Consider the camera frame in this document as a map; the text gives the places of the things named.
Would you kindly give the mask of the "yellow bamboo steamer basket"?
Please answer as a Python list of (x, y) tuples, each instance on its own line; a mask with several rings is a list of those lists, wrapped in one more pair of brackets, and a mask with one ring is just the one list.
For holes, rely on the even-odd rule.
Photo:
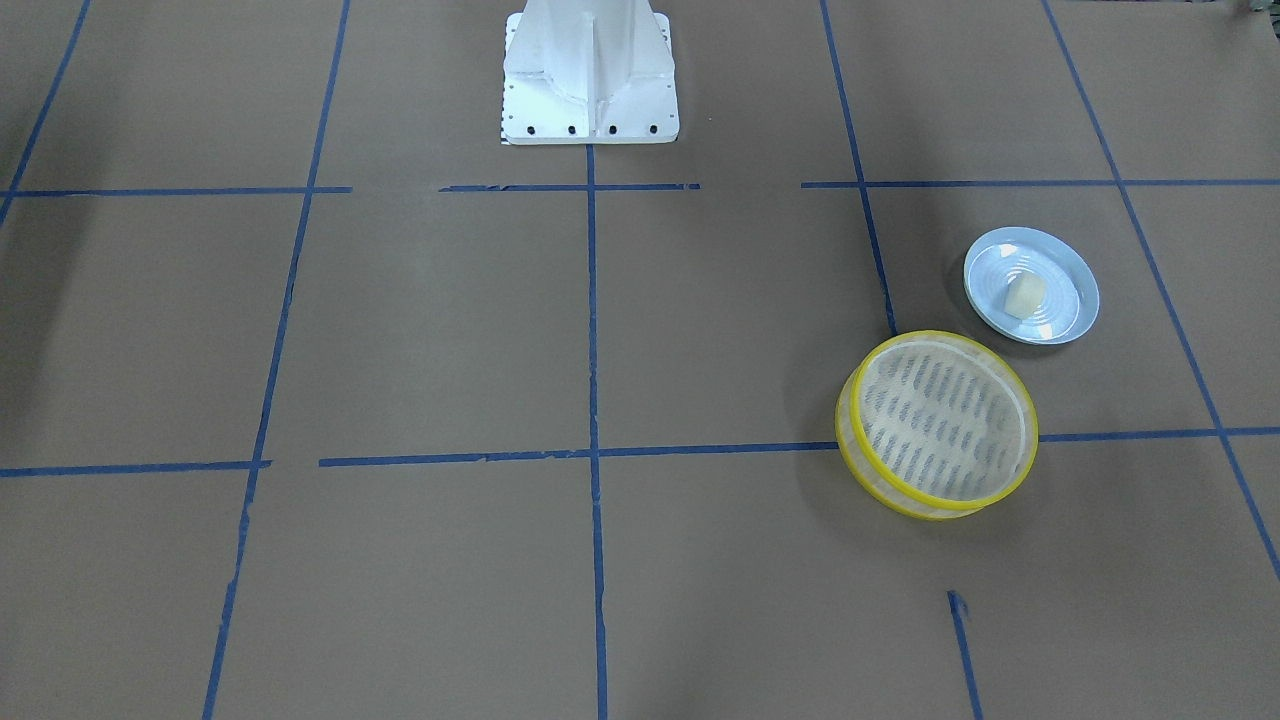
[(945, 331), (897, 334), (872, 350), (836, 398), (835, 434), (870, 497), (931, 521), (1010, 496), (1041, 442), (1034, 404), (1010, 365)]

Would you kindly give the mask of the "light blue plate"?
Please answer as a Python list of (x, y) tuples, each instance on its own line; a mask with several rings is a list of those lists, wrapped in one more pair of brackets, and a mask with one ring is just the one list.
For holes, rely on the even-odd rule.
[[(1010, 282), (1030, 272), (1047, 281), (1037, 313), (1019, 322), (1004, 313)], [(1024, 345), (1079, 340), (1100, 315), (1100, 287), (1087, 261), (1057, 237), (1029, 227), (986, 232), (966, 251), (963, 287), (975, 313), (1000, 334)]]

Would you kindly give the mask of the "white steamed bun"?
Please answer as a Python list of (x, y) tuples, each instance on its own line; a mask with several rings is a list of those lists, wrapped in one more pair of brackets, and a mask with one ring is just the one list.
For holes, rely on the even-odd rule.
[(1004, 313), (1019, 322), (1033, 316), (1044, 301), (1047, 281), (1030, 272), (1016, 275), (1009, 284)]

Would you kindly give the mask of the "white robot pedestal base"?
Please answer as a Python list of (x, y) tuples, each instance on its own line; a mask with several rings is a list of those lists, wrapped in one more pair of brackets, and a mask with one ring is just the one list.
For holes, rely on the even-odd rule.
[(527, 1), (506, 18), (503, 72), (503, 143), (680, 136), (672, 28), (649, 1)]

